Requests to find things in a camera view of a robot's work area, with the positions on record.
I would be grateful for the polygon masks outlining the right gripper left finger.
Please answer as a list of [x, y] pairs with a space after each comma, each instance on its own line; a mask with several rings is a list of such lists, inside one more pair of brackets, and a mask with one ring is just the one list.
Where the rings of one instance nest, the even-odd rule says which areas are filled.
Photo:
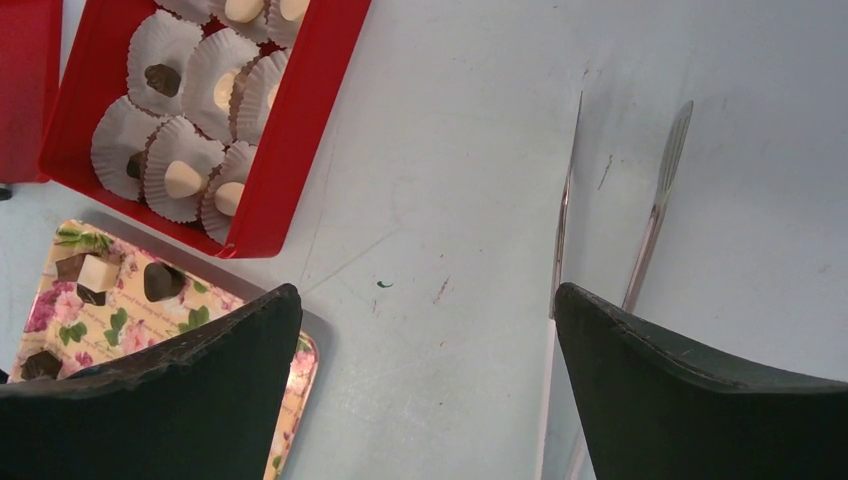
[[259, 479], [301, 331], [283, 284], [201, 327], [1, 388], [5, 479]]

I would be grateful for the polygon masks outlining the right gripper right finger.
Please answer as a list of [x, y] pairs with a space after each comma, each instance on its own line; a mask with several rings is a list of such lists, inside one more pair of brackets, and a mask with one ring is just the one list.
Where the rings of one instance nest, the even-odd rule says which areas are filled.
[[600, 479], [843, 479], [847, 386], [747, 360], [573, 284], [555, 323]]

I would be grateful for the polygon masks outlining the silver serving tongs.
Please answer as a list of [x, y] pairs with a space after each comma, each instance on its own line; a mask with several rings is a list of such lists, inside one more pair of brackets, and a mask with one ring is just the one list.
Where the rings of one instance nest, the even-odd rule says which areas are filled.
[[[639, 253], [629, 279], [629, 283], [623, 298], [621, 308], [628, 313], [634, 311], [642, 286], [647, 275], [650, 261], [653, 257], [655, 247], [660, 236], [660, 231], [668, 209], [672, 186], [677, 173], [679, 162], [684, 150], [694, 108], [694, 101], [688, 100], [677, 111], [674, 116], [670, 131], [667, 136], [662, 160], [659, 167], [656, 191], [653, 205], [647, 222], [646, 232], [641, 242]], [[556, 236], [554, 241], [553, 267], [550, 283], [550, 296], [548, 305], [548, 327], [547, 336], [549, 346], [547, 356], [549, 365], [546, 367], [547, 381], [543, 388], [542, 413], [540, 419], [540, 437], [537, 447], [536, 477], [538, 479], [556, 479], [553, 463], [556, 461], [556, 441], [552, 437], [551, 427], [552, 408], [551, 402], [554, 395], [551, 393], [554, 383], [554, 370], [557, 365], [555, 350], [559, 345], [556, 322], [555, 322], [555, 299], [559, 286], [564, 281], [565, 252], [567, 246], [567, 218], [571, 204], [571, 189], [573, 172], [577, 161], [578, 135], [575, 135], [571, 144], [570, 158], [567, 164], [564, 187], [559, 201], [559, 212], [557, 217]]]

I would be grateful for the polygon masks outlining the red chocolate box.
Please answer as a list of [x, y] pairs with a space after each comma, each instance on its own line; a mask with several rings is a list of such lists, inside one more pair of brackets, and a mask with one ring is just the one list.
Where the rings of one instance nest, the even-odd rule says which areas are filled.
[[38, 168], [49, 179], [207, 255], [273, 257], [286, 238], [369, 6], [367, 1], [314, 1], [308, 7], [245, 195], [223, 243], [107, 192], [91, 165], [95, 127], [107, 107], [127, 90], [130, 38], [153, 14], [152, 1], [85, 4]]

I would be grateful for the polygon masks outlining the red box lid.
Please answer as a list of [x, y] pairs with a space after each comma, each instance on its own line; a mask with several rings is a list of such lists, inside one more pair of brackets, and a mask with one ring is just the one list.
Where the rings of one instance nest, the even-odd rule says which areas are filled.
[[1, 188], [43, 183], [37, 162], [59, 86], [63, 3], [1, 2]]

